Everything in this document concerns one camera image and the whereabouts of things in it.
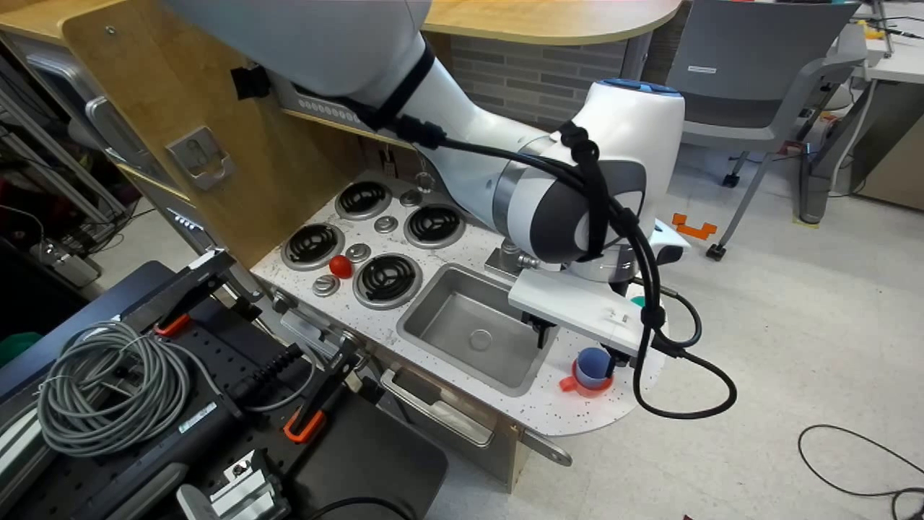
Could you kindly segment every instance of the chair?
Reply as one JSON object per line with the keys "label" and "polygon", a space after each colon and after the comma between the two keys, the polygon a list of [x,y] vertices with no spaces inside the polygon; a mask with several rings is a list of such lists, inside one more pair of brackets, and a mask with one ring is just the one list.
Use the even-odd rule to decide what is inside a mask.
{"label": "chair", "polygon": [[684,142],[739,153],[723,186],[761,153],[758,174],[707,258],[723,261],[762,177],[766,155],[794,135],[797,119],[852,63],[831,56],[857,5],[694,0],[668,83],[684,93]]}

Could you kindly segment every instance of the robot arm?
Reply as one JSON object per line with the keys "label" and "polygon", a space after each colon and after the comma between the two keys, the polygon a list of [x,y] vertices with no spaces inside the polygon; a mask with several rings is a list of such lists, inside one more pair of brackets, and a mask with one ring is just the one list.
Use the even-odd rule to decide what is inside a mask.
{"label": "robot arm", "polygon": [[[180,17],[218,34],[273,72],[317,93],[381,108],[418,66],[430,0],[164,0]],[[478,108],[434,62],[400,108],[457,142],[479,142],[569,161],[556,132]],[[593,83],[574,125],[600,145],[613,196],[629,209],[668,192],[684,101],[639,83]],[[495,155],[423,150],[449,193],[478,223],[546,264],[587,251],[587,200],[550,174]]]}

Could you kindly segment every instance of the stovetop burner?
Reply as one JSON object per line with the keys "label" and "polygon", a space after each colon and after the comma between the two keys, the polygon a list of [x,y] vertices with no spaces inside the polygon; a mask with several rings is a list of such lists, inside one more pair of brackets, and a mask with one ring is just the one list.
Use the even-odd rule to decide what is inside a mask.
{"label": "stovetop burner", "polygon": [[424,205],[413,210],[404,223],[408,242],[418,249],[444,249],[457,242],[466,232],[459,210],[444,205]]}
{"label": "stovetop burner", "polygon": [[410,258],[381,254],[358,268],[352,288],[358,304],[371,310],[394,310],[423,288],[423,268]]}
{"label": "stovetop burner", "polygon": [[381,181],[356,181],[339,196],[345,219],[371,219],[388,209],[394,193]]}
{"label": "stovetop burner", "polygon": [[283,249],[293,268],[317,268],[345,249],[345,232],[335,225],[303,225]]}

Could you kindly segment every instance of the sink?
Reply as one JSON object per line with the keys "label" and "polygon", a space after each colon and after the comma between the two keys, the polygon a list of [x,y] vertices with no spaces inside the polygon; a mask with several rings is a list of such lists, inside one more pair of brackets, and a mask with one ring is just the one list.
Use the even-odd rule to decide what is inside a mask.
{"label": "sink", "polygon": [[442,265],[400,322],[400,333],[475,378],[524,395],[543,368],[556,329],[524,324],[508,285],[459,265]]}

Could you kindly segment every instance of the white countertop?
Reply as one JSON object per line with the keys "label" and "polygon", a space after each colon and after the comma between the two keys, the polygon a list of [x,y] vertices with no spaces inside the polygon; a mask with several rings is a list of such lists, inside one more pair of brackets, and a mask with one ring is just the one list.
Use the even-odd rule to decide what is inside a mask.
{"label": "white countertop", "polygon": [[[488,274],[486,261],[502,242],[499,235],[468,225],[463,239],[457,239],[453,246],[444,246],[436,251],[413,249],[404,242],[404,232],[403,232],[403,225],[413,215],[413,209],[404,209],[400,202],[400,193],[394,196],[390,209],[385,210],[400,219],[400,229],[390,235],[379,235],[372,229],[377,219],[385,215],[379,215],[372,219],[352,219],[352,223],[339,219],[332,200],[309,223],[335,223],[345,232],[345,249],[352,242],[371,242],[372,258],[388,254],[388,251],[413,258],[424,274],[424,285],[434,281],[434,274],[444,264],[468,265],[470,272]],[[468,376],[466,369],[453,368],[452,361],[444,361],[434,350],[418,346],[418,345],[408,340],[404,336],[400,336],[403,316],[413,307],[413,300],[424,291],[424,285],[423,285],[423,291],[416,291],[416,298],[410,304],[395,307],[395,310],[362,307],[352,296],[352,281],[345,281],[335,296],[317,298],[313,291],[313,283],[322,274],[328,274],[328,268],[294,272],[283,264],[280,246],[276,251],[270,251],[255,265],[255,274],[264,277],[265,283],[294,296],[297,300],[322,310],[323,316],[342,322],[345,326],[366,336],[371,340],[381,345],[385,350],[395,353],[400,358],[410,361],[413,368],[427,369],[430,376],[449,382],[452,387],[486,401],[498,413],[502,413],[502,415],[508,415],[508,418],[514,418],[543,437],[569,437],[569,433],[597,431],[597,428],[619,423],[622,415],[628,415],[635,407],[634,369],[628,369],[628,368],[616,372],[613,389],[606,389],[603,395],[595,395],[595,400],[584,400],[577,394],[564,394],[557,387],[557,382],[569,376],[574,356],[584,346],[595,345],[589,339],[580,339],[577,333],[557,329],[556,345],[546,346],[550,353],[546,353],[546,361],[543,361],[535,385],[524,395],[508,395],[508,394]],[[662,368],[665,368],[665,356],[651,350],[645,385],[651,385]]]}
{"label": "white countertop", "polygon": [[[886,4],[886,17],[924,17],[924,4]],[[895,21],[889,24],[901,31],[924,34],[921,21]],[[883,41],[867,41],[873,56],[882,56],[867,66],[873,80],[899,80],[899,83],[924,83],[924,41],[893,34],[893,59],[886,56]]]}

